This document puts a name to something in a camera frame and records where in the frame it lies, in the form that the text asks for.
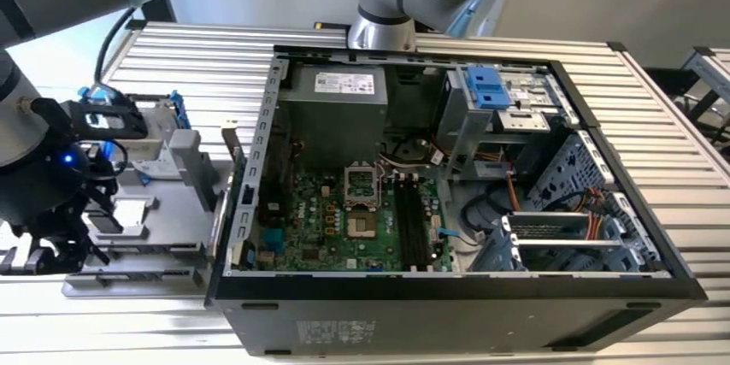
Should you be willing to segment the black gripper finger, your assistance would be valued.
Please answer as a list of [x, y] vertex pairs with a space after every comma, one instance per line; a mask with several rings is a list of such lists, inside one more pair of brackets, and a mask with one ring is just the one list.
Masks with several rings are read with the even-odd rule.
[[74, 244], [62, 251], [28, 235], [1, 241], [1, 275], [73, 274], [84, 260], [85, 251]]
[[108, 264], [109, 257], [90, 239], [84, 215], [101, 233], [121, 233], [121, 224], [113, 217], [110, 197], [93, 184], [81, 184], [70, 200], [70, 240], [74, 242], [70, 245], [70, 261], [73, 264], [84, 264], [86, 257], [94, 256]]

